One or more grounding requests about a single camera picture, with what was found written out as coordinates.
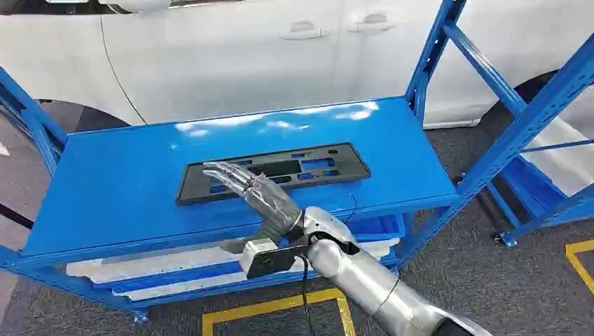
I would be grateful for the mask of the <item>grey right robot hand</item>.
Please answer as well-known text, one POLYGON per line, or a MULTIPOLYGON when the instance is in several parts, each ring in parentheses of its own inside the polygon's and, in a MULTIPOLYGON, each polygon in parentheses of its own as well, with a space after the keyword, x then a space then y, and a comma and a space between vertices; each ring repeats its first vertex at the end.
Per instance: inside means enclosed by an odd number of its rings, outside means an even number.
POLYGON ((263 174, 255 175, 229 162, 205 162, 202 172, 229 187, 263 218, 256 234, 221 242, 221 248, 226 252, 240 254, 246 243, 255 239, 268 238, 279 244, 301 217, 301 208, 263 174))

